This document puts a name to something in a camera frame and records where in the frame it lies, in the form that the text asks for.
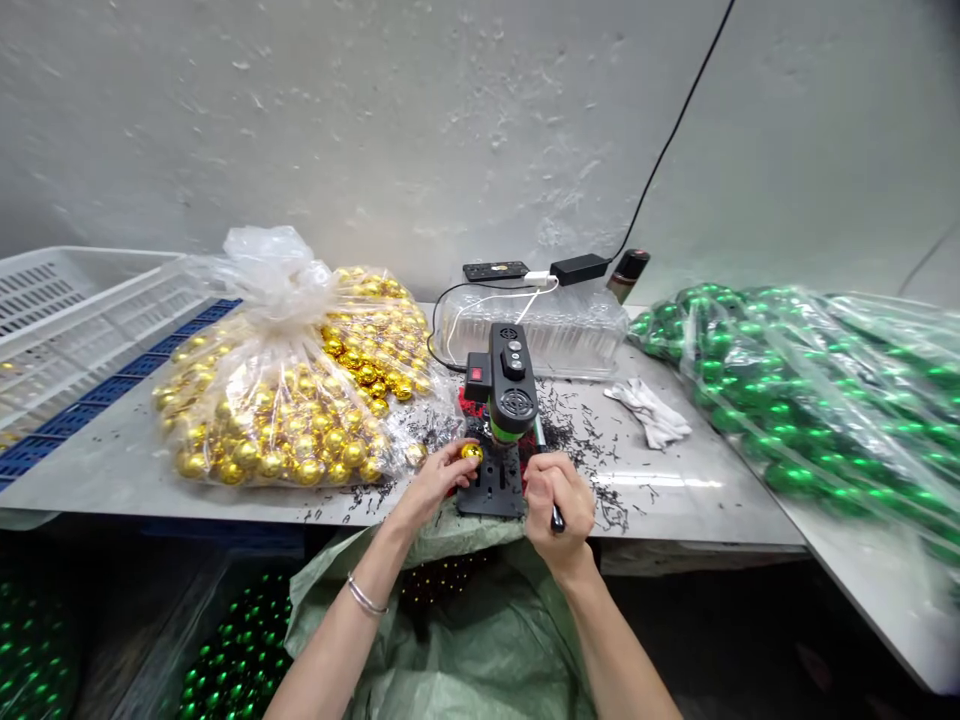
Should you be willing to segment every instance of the hand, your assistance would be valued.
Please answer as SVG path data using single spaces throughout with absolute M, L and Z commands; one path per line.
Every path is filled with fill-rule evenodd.
M 433 517 L 451 488 L 468 487 L 471 480 L 476 480 L 480 459 L 460 457 L 463 446 L 475 442 L 470 438 L 454 440 L 428 457 L 390 519 L 413 535 Z
M 527 481 L 527 537 L 559 583 L 585 559 L 593 562 L 586 543 L 593 530 L 593 491 L 566 453 L 534 455 L 523 479 Z M 567 525 L 559 535 L 550 530 L 554 503 Z

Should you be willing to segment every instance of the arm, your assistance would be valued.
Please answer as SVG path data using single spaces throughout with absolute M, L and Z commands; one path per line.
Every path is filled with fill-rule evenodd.
M 590 487 L 564 453 L 534 456 L 524 478 L 527 537 L 567 598 L 599 716 L 679 719 L 680 711 L 610 597 L 585 542 L 593 529 Z M 550 531 L 554 503 L 567 523 L 561 535 Z
M 466 487 L 476 477 L 477 458 L 459 459 L 468 442 L 457 440 L 427 458 L 354 569 L 354 581 L 374 605 L 386 607 L 417 531 L 433 517 L 450 488 Z M 379 625 L 380 618 L 368 614 L 344 584 L 280 683 L 265 720 L 341 717 Z

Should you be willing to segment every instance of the small drill press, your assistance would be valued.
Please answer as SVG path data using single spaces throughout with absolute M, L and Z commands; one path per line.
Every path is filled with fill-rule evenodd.
M 465 399 L 486 403 L 490 443 L 484 448 L 477 479 L 457 491 L 460 512 L 499 517 L 523 517 L 523 484 L 517 442 L 531 429 L 537 452 L 546 450 L 540 427 L 537 386 L 526 335 L 520 325 L 493 323 L 490 349 L 467 355 Z M 563 532 L 560 509 L 553 508 L 551 529 Z

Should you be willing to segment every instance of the bracelet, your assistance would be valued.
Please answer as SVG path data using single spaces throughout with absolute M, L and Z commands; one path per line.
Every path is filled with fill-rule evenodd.
M 368 614 L 375 617 L 383 617 L 387 614 L 388 608 L 377 607 L 374 603 L 363 594 L 363 591 L 357 587 L 357 583 L 353 579 L 353 573 L 347 575 L 347 587 L 350 588 L 350 592 L 353 593 L 354 600 L 359 603 L 360 607 L 363 608 Z

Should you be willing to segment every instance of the black power adapter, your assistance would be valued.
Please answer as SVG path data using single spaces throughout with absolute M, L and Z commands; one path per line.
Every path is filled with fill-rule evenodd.
M 609 259 L 590 253 L 553 263 L 550 266 L 550 274 L 556 275 L 560 285 L 573 285 L 603 277 L 607 274 L 609 264 Z

